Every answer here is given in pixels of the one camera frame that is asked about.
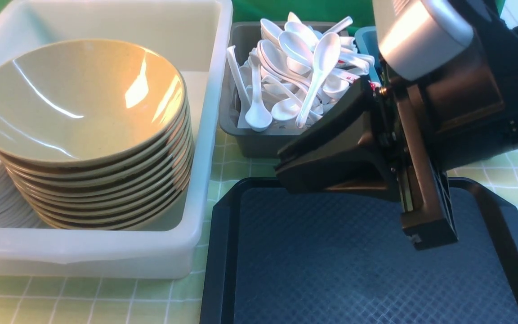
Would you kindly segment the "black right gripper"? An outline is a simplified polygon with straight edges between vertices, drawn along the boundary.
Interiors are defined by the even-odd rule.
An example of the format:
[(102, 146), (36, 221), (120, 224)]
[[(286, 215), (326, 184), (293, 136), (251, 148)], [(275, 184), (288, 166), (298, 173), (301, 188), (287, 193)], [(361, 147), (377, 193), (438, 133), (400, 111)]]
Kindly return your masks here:
[(416, 250), (458, 241), (447, 172), (518, 149), (518, 27), (474, 27), (467, 45), (445, 33), (411, 39), (395, 53), (416, 80), (387, 58), (376, 35), (383, 94), (356, 80), (325, 116), (278, 152), (276, 178), (292, 194), (349, 193), (399, 202)]

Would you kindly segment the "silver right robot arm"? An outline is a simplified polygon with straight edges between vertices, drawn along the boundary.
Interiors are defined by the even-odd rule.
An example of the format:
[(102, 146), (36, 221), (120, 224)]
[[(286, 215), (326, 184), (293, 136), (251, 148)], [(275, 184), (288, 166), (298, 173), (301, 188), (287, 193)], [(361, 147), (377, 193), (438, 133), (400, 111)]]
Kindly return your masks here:
[(518, 149), (518, 26), (492, 0), (375, 0), (382, 86), (356, 80), (278, 152), (292, 194), (400, 202), (417, 250), (458, 241), (447, 172)]

